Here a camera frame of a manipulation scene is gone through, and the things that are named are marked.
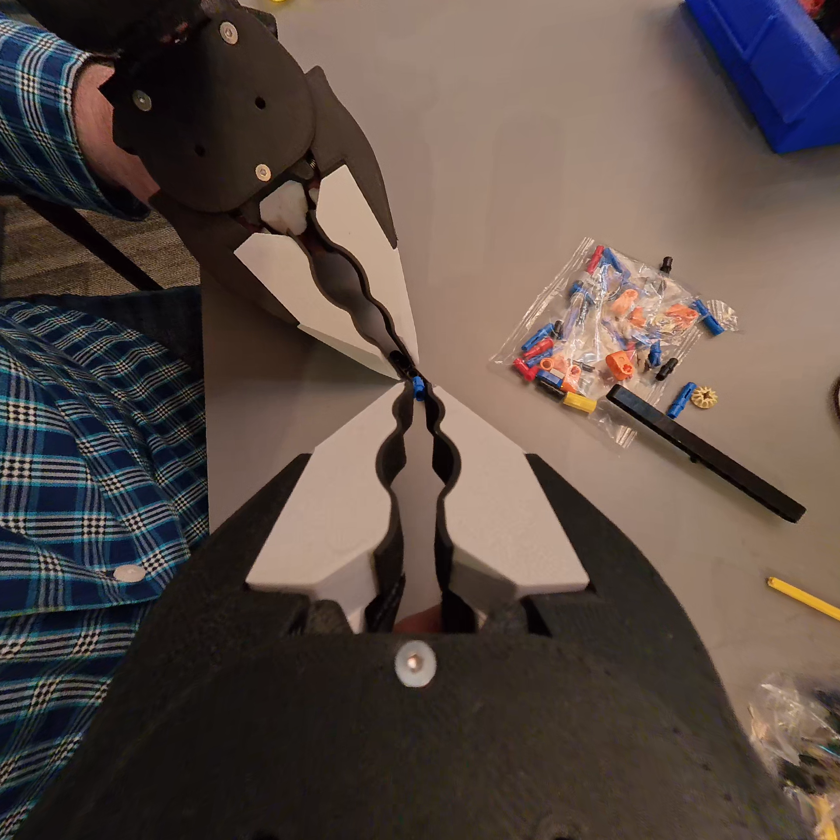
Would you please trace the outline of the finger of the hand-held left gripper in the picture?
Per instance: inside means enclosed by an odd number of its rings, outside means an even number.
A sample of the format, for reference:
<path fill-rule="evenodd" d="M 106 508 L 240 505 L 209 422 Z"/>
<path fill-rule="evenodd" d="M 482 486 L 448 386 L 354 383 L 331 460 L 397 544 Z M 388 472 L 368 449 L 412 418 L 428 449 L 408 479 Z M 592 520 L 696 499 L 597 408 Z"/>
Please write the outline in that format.
<path fill-rule="evenodd" d="M 234 250 L 238 263 L 257 279 L 272 301 L 289 311 L 299 330 L 308 335 L 308 326 L 318 323 L 319 306 L 327 303 L 327 312 L 331 312 L 333 304 L 348 297 L 346 290 L 350 286 L 347 269 L 339 280 L 322 282 L 313 278 L 312 268 L 321 267 L 319 255 L 325 251 L 312 225 L 319 187 L 280 185 L 274 189 L 259 203 L 258 230 Z M 377 218 L 397 247 L 390 207 L 387 203 L 384 207 L 385 220 Z"/>
<path fill-rule="evenodd" d="M 373 371 L 402 378 L 389 353 L 402 351 L 418 374 L 417 334 L 398 247 L 386 235 L 347 164 L 325 175 L 311 218 L 325 251 L 313 278 L 350 273 L 348 297 L 319 306 L 308 333 Z"/>

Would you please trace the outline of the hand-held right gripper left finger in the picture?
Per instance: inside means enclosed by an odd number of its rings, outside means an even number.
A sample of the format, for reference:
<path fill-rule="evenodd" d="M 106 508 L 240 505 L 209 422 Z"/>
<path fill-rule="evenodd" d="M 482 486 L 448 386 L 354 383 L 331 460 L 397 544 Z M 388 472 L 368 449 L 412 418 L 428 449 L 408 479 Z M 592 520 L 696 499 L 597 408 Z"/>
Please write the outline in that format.
<path fill-rule="evenodd" d="M 258 592 L 336 602 L 355 633 L 403 575 L 394 478 L 406 464 L 410 385 L 394 385 L 313 450 L 246 577 Z"/>

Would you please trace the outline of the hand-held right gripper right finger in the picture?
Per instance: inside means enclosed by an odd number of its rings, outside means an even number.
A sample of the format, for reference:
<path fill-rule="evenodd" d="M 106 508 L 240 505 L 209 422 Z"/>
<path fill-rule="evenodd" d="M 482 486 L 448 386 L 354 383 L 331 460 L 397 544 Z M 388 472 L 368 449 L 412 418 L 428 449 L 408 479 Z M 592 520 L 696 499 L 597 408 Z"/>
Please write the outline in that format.
<path fill-rule="evenodd" d="M 590 583 L 526 453 L 439 386 L 426 396 L 436 501 L 434 557 L 445 632 L 531 595 Z"/>

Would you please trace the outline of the person's left forearm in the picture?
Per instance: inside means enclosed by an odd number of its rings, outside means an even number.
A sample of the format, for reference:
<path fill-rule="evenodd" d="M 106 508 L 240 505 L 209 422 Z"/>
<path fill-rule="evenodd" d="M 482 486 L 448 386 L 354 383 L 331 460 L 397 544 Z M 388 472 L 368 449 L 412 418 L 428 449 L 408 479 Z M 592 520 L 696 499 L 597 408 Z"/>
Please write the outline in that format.
<path fill-rule="evenodd" d="M 2 193 L 140 221 L 149 209 L 106 185 L 82 153 L 73 93 L 92 59 L 41 27 L 1 16 Z"/>

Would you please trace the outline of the clear bag of lego pieces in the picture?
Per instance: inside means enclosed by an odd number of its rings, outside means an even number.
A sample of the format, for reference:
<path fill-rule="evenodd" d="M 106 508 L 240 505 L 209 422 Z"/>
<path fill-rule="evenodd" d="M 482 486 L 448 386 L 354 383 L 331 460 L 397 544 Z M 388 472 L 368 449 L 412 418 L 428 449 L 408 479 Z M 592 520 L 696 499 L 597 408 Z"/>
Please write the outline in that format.
<path fill-rule="evenodd" d="M 490 365 L 628 447 L 637 434 L 606 400 L 611 388 L 621 385 L 656 406 L 667 382 L 655 380 L 664 362 L 675 356 L 680 363 L 700 339 L 740 328 L 727 303 L 701 297 L 673 270 L 661 275 L 660 264 L 584 238 Z"/>

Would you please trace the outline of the yellow lego axle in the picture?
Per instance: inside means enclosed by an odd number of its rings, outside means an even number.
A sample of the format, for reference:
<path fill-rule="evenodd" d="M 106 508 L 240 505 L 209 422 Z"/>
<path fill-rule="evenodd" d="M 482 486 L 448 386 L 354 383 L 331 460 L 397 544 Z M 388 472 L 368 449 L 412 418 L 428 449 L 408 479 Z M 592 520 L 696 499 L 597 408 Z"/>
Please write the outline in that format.
<path fill-rule="evenodd" d="M 840 620 L 839 606 L 829 603 L 817 597 L 816 595 L 813 595 L 799 587 L 796 587 L 786 581 L 783 581 L 778 577 L 768 577 L 766 579 L 766 585 L 768 585 L 768 587 L 774 590 L 775 592 L 783 594 L 786 597 L 792 599 L 793 601 L 801 603 L 804 606 L 807 606 L 820 614 L 828 616 L 834 621 L 839 622 Z"/>

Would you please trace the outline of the pile of clear lego bags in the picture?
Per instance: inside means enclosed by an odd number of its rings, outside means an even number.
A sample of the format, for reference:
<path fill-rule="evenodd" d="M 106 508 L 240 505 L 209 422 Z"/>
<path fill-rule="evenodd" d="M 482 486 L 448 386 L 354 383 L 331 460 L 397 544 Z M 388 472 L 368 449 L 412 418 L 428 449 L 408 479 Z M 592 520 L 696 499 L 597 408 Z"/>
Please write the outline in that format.
<path fill-rule="evenodd" d="M 838 677 L 764 678 L 749 704 L 751 741 L 812 838 L 839 838 Z"/>

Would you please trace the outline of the person's left hand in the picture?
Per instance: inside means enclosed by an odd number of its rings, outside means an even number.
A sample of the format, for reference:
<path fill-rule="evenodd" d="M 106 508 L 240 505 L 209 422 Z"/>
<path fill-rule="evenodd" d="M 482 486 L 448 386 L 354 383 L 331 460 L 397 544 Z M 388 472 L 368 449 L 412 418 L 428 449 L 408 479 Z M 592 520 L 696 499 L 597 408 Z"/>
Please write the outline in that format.
<path fill-rule="evenodd" d="M 101 184 L 129 193 L 148 206 L 159 186 L 140 158 L 120 148 L 113 139 L 113 107 L 101 90 L 112 74 L 113 67 L 98 59 L 87 60 L 77 73 L 72 118 L 80 151 Z"/>

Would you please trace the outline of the person's blue plaid shirt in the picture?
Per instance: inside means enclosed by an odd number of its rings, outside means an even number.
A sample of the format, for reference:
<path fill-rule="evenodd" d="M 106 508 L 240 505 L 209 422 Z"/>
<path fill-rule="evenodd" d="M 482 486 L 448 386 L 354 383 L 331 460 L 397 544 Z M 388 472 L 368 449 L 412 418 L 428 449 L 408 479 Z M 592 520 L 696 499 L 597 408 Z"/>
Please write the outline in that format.
<path fill-rule="evenodd" d="M 208 534 L 203 380 L 94 314 L 2 304 L 2 838 Z"/>

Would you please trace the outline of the blue plastic bin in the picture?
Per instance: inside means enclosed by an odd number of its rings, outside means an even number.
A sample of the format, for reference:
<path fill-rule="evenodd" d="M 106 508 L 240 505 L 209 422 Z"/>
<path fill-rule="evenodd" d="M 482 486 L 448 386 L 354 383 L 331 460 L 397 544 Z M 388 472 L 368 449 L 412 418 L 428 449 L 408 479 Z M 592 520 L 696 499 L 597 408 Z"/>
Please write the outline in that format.
<path fill-rule="evenodd" d="M 839 144 L 839 56 L 796 1 L 686 6 L 777 154 Z"/>

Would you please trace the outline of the black metal chair frame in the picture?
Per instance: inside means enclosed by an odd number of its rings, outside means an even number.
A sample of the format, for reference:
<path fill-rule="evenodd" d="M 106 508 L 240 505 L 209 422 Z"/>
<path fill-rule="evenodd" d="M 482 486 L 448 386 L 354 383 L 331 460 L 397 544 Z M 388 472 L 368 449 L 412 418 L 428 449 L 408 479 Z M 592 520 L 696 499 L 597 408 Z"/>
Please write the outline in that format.
<path fill-rule="evenodd" d="M 52 203 L 37 196 L 20 194 L 19 197 L 39 216 L 42 216 L 63 234 L 98 257 L 135 289 L 139 291 L 161 291 L 163 289 L 144 270 L 100 234 L 77 210 Z"/>

